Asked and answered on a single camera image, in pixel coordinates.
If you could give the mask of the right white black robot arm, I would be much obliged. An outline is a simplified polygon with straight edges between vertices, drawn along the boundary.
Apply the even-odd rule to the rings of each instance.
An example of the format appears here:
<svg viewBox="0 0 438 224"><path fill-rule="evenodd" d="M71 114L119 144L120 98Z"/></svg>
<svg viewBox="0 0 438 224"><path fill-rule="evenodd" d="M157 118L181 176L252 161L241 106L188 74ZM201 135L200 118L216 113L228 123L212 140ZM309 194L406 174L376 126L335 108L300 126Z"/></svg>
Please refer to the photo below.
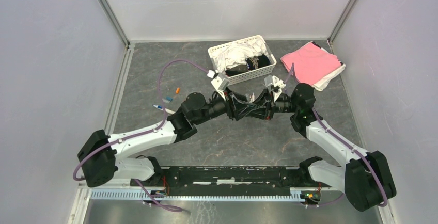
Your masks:
<svg viewBox="0 0 438 224"><path fill-rule="evenodd" d="M369 152L335 131L316 112L316 97L312 86L299 83L291 95L281 88L268 86L251 103L274 113L291 113L293 129L317 144L338 163L336 166L319 157L300 163L299 182L311 187L317 182L342 192L350 204L360 212L374 206L385 207L396 196L397 190L386 156L380 151Z"/></svg>

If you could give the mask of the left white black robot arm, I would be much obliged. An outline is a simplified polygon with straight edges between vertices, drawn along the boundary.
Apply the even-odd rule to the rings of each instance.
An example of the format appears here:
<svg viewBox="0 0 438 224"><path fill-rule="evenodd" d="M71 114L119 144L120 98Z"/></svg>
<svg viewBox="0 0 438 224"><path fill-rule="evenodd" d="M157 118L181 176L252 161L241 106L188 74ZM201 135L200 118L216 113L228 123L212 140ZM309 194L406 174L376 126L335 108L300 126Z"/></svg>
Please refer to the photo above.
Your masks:
<svg viewBox="0 0 438 224"><path fill-rule="evenodd" d="M78 152L79 164L73 178L98 187L112 179L137 179L149 186L162 181L160 166L154 157L135 159L136 153L186 140L197 133L197 125L226 114L239 120L261 106L232 91L215 92L206 100L199 92L189 94L178 110L151 126L119 134L97 130Z"/></svg>

